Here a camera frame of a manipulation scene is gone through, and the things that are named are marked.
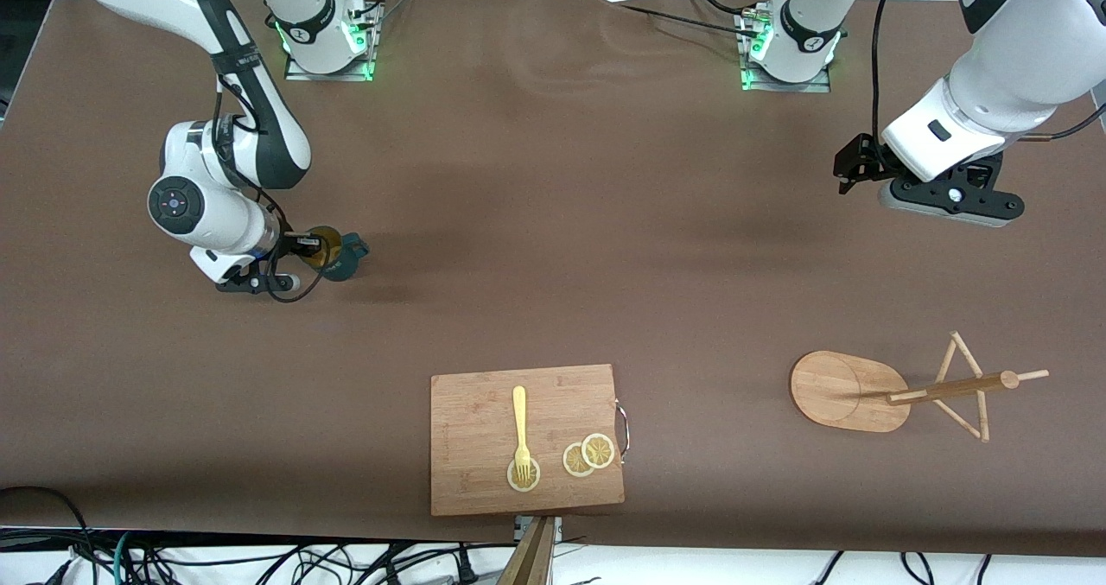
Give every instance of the cutting board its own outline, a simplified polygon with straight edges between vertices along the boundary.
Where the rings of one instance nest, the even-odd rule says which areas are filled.
[[[541,467],[538,487],[518,492],[507,468],[518,447],[511,391],[526,389],[526,447]],[[513,369],[430,378],[430,513],[533,514],[622,503],[622,462],[575,478],[566,447],[593,432],[615,435],[611,365]]]

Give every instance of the yellow round object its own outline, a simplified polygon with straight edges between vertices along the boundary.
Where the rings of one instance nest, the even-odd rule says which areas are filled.
[[[615,461],[615,443],[601,432],[593,432],[580,447],[584,461],[593,469],[604,469]]]
[[[530,459],[530,483],[523,484],[522,480],[514,474],[514,460],[512,459],[507,464],[507,483],[511,488],[518,490],[519,492],[530,492],[538,487],[538,482],[542,479],[542,468],[538,466],[538,460]]]
[[[561,463],[564,464],[564,470],[568,471],[568,474],[573,477],[587,477],[592,474],[595,469],[592,464],[584,461],[584,453],[581,451],[580,446],[582,442],[573,442],[564,450],[564,455],[561,456]]]

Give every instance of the wooden fork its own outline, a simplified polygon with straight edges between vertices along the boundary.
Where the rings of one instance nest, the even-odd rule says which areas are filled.
[[[514,400],[514,429],[519,433],[519,448],[514,450],[514,477],[523,484],[530,483],[530,449],[526,449],[526,389],[518,385],[512,391]]]

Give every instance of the wooden dowel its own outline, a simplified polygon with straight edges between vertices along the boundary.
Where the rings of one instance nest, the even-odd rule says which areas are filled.
[[[1025,380],[1035,380],[1039,377],[1047,377],[1048,369],[1040,369],[1040,372],[1029,372],[1026,374],[1018,374],[1018,380],[1024,383]]]
[[[968,377],[966,380],[952,380],[926,385],[926,388],[912,388],[887,394],[889,405],[909,405],[919,401],[932,401],[935,399],[951,399],[952,397],[964,397],[974,395],[975,391],[1006,390],[1018,388],[1018,374],[1013,372],[1002,372],[982,377]]]
[[[971,349],[968,349],[968,345],[964,345],[964,339],[960,338],[960,333],[952,330],[952,341],[956,342],[957,347],[960,349],[960,354],[964,355],[964,361],[968,361],[968,366],[971,367],[972,373],[975,377],[983,375],[983,369],[979,368],[979,362],[975,362],[975,357],[971,355]]]
[[[987,396],[982,390],[975,391],[975,404],[979,405],[979,439],[988,442],[991,440],[991,428],[987,422]]]
[[[963,417],[961,417],[960,415],[957,415],[952,410],[952,408],[949,408],[948,405],[945,405],[943,401],[941,401],[940,399],[938,399],[938,400],[933,401],[933,404],[937,404],[938,408],[940,408],[941,410],[945,410],[946,415],[951,416],[953,421],[960,424],[960,427],[962,427],[966,430],[968,430],[969,432],[971,432],[971,435],[975,436],[975,438],[980,438],[979,430],[975,429],[975,428],[973,428],[973,427],[971,427],[971,424],[969,424],[968,421],[966,421],[963,419]]]
[[[941,361],[941,368],[937,369],[937,379],[933,380],[935,383],[940,384],[945,382],[945,374],[949,373],[949,365],[952,362],[952,355],[956,353],[957,353],[957,342],[950,341],[949,348],[945,349],[945,358]]]

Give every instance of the brown tabletop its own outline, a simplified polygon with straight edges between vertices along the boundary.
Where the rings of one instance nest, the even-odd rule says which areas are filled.
[[[234,1],[279,72],[261,1]],[[0,129],[0,484],[66,491],[93,526],[501,540],[509,519],[429,514],[430,376],[611,362],[626,502],[567,536],[1106,553],[1106,137],[1011,148],[1027,211],[1002,230],[837,196],[873,10],[833,93],[779,94],[742,92],[729,34],[599,0],[404,2],[377,81],[281,81],[314,164],[278,199],[373,250],[284,306],[216,293],[146,215],[167,128],[210,116],[206,54],[55,2]],[[954,2],[893,2],[884,119],[969,42]],[[790,400],[811,349],[921,384],[949,330],[984,369],[1052,370],[991,397],[991,443],[937,408],[868,435]]]

